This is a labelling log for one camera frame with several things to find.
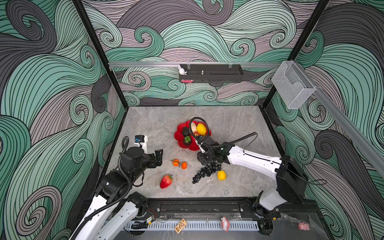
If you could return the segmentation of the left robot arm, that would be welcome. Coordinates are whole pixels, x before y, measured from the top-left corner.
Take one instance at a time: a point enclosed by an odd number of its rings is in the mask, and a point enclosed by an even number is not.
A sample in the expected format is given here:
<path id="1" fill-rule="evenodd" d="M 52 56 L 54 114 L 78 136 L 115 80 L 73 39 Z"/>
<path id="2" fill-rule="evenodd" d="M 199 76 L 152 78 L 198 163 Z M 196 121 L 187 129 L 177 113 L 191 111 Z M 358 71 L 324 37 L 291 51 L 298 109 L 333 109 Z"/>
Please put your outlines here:
<path id="1" fill-rule="evenodd" d="M 164 151 L 149 154 L 147 142 L 147 136 L 136 135 L 134 146 L 129 147 L 129 137 L 123 138 L 118 166 L 102 178 L 72 240 L 113 240 L 134 218 L 155 218 L 156 212 L 147 210 L 148 199 L 131 192 L 135 181 L 144 178 L 146 169 L 163 163 Z"/>

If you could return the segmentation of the large yellow fake lemon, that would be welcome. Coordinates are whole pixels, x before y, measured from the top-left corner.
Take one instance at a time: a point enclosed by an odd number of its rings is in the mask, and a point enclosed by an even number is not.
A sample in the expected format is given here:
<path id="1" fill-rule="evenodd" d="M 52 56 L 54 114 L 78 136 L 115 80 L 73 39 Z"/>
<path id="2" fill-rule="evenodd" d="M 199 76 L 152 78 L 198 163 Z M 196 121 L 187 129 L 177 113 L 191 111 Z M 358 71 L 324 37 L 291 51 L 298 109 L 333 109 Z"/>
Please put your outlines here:
<path id="1" fill-rule="evenodd" d="M 202 123 L 199 123 L 196 127 L 197 129 L 197 133 L 200 135 L 200 136 L 205 136 L 207 134 L 207 128 L 204 124 Z"/>

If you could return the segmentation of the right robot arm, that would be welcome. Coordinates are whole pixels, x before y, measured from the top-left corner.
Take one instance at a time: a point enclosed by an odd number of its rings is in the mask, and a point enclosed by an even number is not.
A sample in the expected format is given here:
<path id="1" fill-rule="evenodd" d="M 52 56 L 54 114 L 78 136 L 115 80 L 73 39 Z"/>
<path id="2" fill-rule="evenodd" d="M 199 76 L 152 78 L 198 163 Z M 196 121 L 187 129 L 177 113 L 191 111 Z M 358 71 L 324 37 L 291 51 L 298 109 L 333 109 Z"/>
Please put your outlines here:
<path id="1" fill-rule="evenodd" d="M 285 203 L 301 204 L 307 185 L 322 186 L 327 183 L 324 179 L 309 180 L 302 167 L 288 155 L 271 157 L 236 145 L 250 137 L 256 139 L 256 132 L 219 144 L 211 138 L 211 131 L 204 119 L 192 118 L 187 121 L 187 128 L 200 149 L 197 158 L 203 166 L 211 169 L 219 168 L 222 164 L 242 166 L 276 182 L 274 188 L 259 193 L 254 203 L 258 212 L 277 213 L 277 208 Z"/>

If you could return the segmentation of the red fake strawberry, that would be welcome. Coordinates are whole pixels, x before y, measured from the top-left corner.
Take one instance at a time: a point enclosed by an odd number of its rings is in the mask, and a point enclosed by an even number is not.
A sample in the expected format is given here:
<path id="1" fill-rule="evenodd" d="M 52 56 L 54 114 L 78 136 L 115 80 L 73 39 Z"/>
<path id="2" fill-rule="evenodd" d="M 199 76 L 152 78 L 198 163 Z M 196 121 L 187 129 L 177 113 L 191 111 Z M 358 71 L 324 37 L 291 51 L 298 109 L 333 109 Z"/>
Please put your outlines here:
<path id="1" fill-rule="evenodd" d="M 170 187 L 172 185 L 172 183 L 173 183 L 172 175 L 165 175 L 161 180 L 160 188 L 166 189 L 166 188 Z"/>

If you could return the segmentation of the dark brown fake avocado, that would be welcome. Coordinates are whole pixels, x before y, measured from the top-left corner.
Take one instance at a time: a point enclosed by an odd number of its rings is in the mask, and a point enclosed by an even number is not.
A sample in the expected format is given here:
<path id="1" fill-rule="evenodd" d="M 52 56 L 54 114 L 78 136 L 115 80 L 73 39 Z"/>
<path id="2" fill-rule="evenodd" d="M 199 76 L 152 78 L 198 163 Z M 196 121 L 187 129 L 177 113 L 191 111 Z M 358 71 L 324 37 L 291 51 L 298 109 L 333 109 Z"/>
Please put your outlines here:
<path id="1" fill-rule="evenodd" d="M 184 137 L 187 137 L 187 136 L 190 135 L 190 130 L 189 130 L 188 127 L 183 127 L 183 129 L 182 129 L 182 135 L 183 135 Z"/>

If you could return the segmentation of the red flower-shaped fruit bowl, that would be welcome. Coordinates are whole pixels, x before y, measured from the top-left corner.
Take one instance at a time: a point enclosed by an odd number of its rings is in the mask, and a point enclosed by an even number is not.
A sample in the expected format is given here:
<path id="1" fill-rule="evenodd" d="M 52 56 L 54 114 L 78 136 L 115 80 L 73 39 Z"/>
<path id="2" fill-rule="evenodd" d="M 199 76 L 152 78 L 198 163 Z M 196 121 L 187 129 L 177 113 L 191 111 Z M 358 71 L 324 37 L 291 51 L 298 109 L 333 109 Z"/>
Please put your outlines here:
<path id="1" fill-rule="evenodd" d="M 197 122 L 197 121 L 193 121 L 196 125 L 198 125 L 199 123 L 202 123 L 202 124 L 204 124 L 203 122 Z M 196 139 L 194 138 L 194 137 L 197 137 L 198 139 L 201 139 L 203 136 L 200 136 L 199 134 L 196 134 L 196 135 L 194 135 L 194 134 L 191 134 L 190 133 L 190 137 L 191 137 L 191 139 L 192 139 L 192 144 L 190 145 L 190 146 L 185 146 L 184 144 L 183 144 L 183 140 L 184 140 L 184 136 L 182 135 L 182 129 L 183 129 L 183 127 L 188 127 L 189 128 L 189 130 L 190 130 L 190 120 L 188 120 L 188 121 L 186 121 L 185 123 L 181 123 L 181 124 L 179 124 L 178 125 L 178 127 L 177 127 L 177 131 L 174 133 L 174 138 L 178 141 L 178 144 L 179 144 L 179 146 L 182 148 L 182 149 L 189 149 L 189 150 L 191 150 L 191 151 L 198 151 L 198 150 L 200 150 L 200 148 L 199 148 L 199 146 L 198 146 L 198 144 L 197 144 L 197 142 L 196 142 Z"/>

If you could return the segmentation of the small yellow fake lemon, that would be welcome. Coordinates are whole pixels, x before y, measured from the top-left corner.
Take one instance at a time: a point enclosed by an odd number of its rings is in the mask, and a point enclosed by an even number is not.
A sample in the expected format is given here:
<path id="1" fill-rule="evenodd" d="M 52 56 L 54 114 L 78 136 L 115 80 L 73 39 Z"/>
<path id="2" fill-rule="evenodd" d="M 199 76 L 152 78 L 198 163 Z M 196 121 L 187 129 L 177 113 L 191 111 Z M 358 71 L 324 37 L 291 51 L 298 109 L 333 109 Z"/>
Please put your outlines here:
<path id="1" fill-rule="evenodd" d="M 217 172 L 217 178 L 218 178 L 218 180 L 220 180 L 220 181 L 224 181 L 224 180 L 226 180 L 226 178 L 227 178 L 227 174 L 226 174 L 226 172 L 225 172 L 225 171 L 218 171 L 218 172 Z"/>

